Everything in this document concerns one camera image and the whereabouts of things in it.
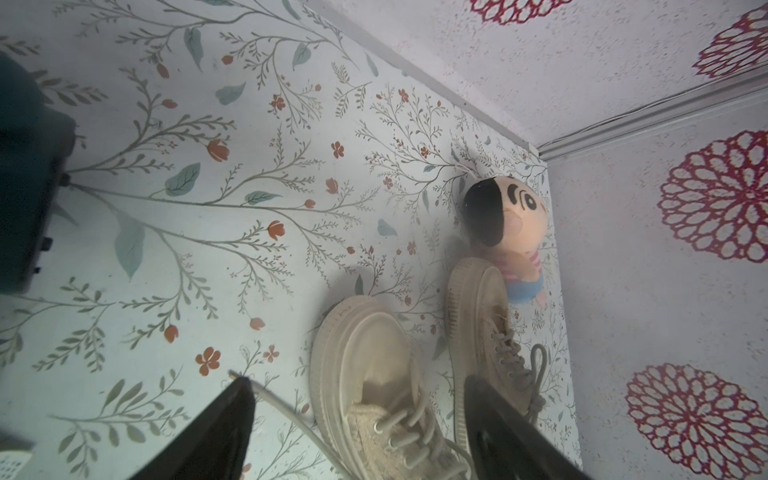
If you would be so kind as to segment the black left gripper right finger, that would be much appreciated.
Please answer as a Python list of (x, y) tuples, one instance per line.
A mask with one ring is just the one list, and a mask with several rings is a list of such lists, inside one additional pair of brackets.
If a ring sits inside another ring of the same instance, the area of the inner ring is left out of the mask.
[(464, 382), (464, 413), (479, 479), (589, 479), (477, 375)]

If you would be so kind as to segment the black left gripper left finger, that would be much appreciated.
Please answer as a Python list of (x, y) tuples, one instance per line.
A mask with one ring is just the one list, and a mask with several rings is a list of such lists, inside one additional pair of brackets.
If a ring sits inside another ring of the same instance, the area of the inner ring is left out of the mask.
[(251, 383), (238, 377), (133, 479), (240, 478), (254, 413)]

